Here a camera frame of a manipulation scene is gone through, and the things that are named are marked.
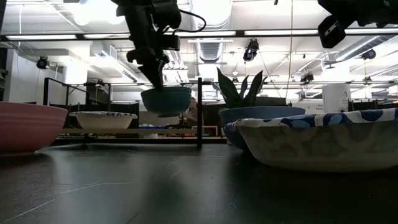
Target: table surface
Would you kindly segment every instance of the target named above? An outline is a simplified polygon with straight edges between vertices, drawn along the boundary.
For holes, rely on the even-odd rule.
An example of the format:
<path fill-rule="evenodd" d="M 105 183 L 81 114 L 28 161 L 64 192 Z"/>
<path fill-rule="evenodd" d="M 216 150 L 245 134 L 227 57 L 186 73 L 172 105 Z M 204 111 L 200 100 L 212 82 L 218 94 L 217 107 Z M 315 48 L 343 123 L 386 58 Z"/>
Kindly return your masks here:
<path fill-rule="evenodd" d="M 398 223 L 398 169 L 273 169 L 227 145 L 90 145 L 0 159 L 0 223 Z"/>

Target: shelf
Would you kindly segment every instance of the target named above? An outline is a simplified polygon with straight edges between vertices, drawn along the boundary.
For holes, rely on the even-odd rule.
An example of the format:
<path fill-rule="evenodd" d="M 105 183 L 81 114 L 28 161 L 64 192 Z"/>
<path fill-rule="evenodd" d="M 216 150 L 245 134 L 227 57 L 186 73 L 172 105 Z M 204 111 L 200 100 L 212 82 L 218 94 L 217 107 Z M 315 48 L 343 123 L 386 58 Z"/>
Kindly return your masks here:
<path fill-rule="evenodd" d="M 63 129 L 63 134 L 196 134 L 196 129 Z"/>

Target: scratch on table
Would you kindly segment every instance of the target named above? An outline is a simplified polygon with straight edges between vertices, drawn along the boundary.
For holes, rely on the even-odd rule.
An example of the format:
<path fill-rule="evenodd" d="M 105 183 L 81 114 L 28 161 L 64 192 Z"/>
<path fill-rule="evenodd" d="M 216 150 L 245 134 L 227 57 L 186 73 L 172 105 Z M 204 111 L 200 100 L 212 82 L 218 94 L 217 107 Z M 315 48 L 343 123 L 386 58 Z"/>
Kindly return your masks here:
<path fill-rule="evenodd" d="M 19 214 L 19 215 L 16 215 L 16 216 L 14 216 L 14 217 L 12 217 L 12 218 L 9 218 L 9 219 L 7 219 L 7 220 L 4 220 L 4 221 L 1 222 L 1 223 L 6 223 L 6 222 L 11 221 L 11 220 L 13 220 L 13 219 L 15 219 L 15 218 L 18 218 L 18 217 L 20 217 L 20 216 L 23 216 L 23 215 L 25 215 L 26 213 L 29 213 L 29 212 L 31 212 L 31 211 L 34 211 L 34 210 L 40 208 L 40 207 L 43 207 L 44 205 L 46 205 L 46 204 L 48 204 L 48 203 L 51 203 L 51 202 L 53 202 L 53 201 L 55 201 L 55 200 L 58 200 L 59 198 L 61 198 L 61 196 L 59 196 L 59 197 L 57 197 L 57 198 L 55 198 L 55 199 L 53 199 L 53 200 L 50 200 L 50 201 L 48 201 L 48 202 L 45 202 L 45 203 L 42 204 L 42 205 L 39 205 L 39 206 L 37 206 L 37 207 L 34 207 L 34 208 L 32 208 L 32 209 L 30 209 L 30 210 L 24 212 L 24 213 L 21 213 L 21 214 Z"/>
<path fill-rule="evenodd" d="M 176 163 L 178 163 L 178 162 L 180 162 L 180 161 L 181 161 L 181 159 L 179 159 L 179 160 L 177 160 L 177 161 L 175 161 L 175 162 L 170 163 L 169 165 L 167 165 L 167 167 L 165 167 L 165 169 L 169 168 L 169 166 L 171 166 L 171 165 L 173 165 L 173 164 L 176 164 Z"/>
<path fill-rule="evenodd" d="M 126 222 L 126 224 L 131 223 L 131 221 L 138 215 L 139 212 L 140 212 L 140 211 L 136 212 L 136 214 L 134 214 L 134 215 L 129 219 L 129 221 Z"/>
<path fill-rule="evenodd" d="M 182 167 L 180 167 L 169 179 L 173 178 L 176 174 L 178 174 L 182 170 Z"/>
<path fill-rule="evenodd" d="M 72 190 L 67 190 L 67 191 L 64 191 L 64 192 L 59 192 L 59 193 L 56 193 L 56 195 L 59 195 L 59 194 L 66 194 L 66 193 L 70 193 L 70 192 L 75 192 L 75 191 L 77 191 L 77 190 L 88 189 L 88 188 L 91 188 L 91 187 L 97 187 L 97 186 L 101 186 L 101 185 L 125 185 L 125 184 L 134 184 L 134 183 L 136 183 L 136 182 L 134 181 L 134 182 L 92 184 L 92 185 L 89 185 L 89 186 L 80 187 L 80 188 L 78 188 L 78 189 L 72 189 Z"/>

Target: security camera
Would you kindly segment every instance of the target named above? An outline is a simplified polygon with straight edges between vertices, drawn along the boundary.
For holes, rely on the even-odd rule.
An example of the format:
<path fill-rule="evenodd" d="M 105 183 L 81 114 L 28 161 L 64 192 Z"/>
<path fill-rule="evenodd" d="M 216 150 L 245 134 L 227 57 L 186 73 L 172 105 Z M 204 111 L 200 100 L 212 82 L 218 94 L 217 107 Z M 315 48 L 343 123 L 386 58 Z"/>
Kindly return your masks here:
<path fill-rule="evenodd" d="M 245 62 L 252 61 L 257 56 L 257 51 L 259 50 L 259 43 L 257 39 L 251 39 L 249 45 L 246 47 L 244 51 L 243 60 Z"/>
<path fill-rule="evenodd" d="M 301 76 L 300 82 L 312 82 L 313 81 L 313 74 L 311 72 Z"/>
<path fill-rule="evenodd" d="M 363 60 L 374 59 L 375 57 L 376 57 L 376 52 L 373 49 L 368 50 L 367 52 L 363 53 L 361 56 Z"/>
<path fill-rule="evenodd" d="M 50 67 L 50 63 L 47 60 L 48 57 L 47 56 L 40 56 L 40 59 L 37 61 L 37 68 L 39 69 L 48 69 Z"/>

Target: fluorescent light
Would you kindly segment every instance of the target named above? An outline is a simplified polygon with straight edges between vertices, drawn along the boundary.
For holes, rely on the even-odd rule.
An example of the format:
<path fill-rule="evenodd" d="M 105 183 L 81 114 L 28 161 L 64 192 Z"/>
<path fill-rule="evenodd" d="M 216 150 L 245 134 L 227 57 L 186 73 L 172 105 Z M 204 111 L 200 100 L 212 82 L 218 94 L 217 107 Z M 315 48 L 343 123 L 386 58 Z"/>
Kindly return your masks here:
<path fill-rule="evenodd" d="M 7 35 L 9 40 L 70 40 L 76 39 L 75 35 L 72 34 L 60 34 L 60 35 Z"/>
<path fill-rule="evenodd" d="M 176 32 L 180 37 L 212 37 L 212 36 L 233 36 L 236 31 L 201 31 L 196 33 L 189 32 Z"/>
<path fill-rule="evenodd" d="M 317 30 L 293 30 L 293 35 L 318 35 Z"/>
<path fill-rule="evenodd" d="M 137 83 L 110 83 L 112 86 L 137 86 Z"/>
<path fill-rule="evenodd" d="M 129 38 L 130 34 L 85 34 L 86 39 L 118 39 Z"/>
<path fill-rule="evenodd" d="M 248 30 L 244 35 L 290 35 L 290 30 Z"/>
<path fill-rule="evenodd" d="M 247 30 L 244 31 L 244 35 L 317 35 L 318 31 L 316 29 L 308 30 Z"/>
<path fill-rule="evenodd" d="M 196 39 L 196 40 L 188 40 L 189 44 L 200 44 L 200 43 L 232 43 L 234 40 L 231 39 Z"/>
<path fill-rule="evenodd" d="M 7 0 L 7 5 L 63 4 L 62 0 Z"/>
<path fill-rule="evenodd" d="M 388 34 L 397 32 L 398 28 L 346 29 L 346 34 Z"/>

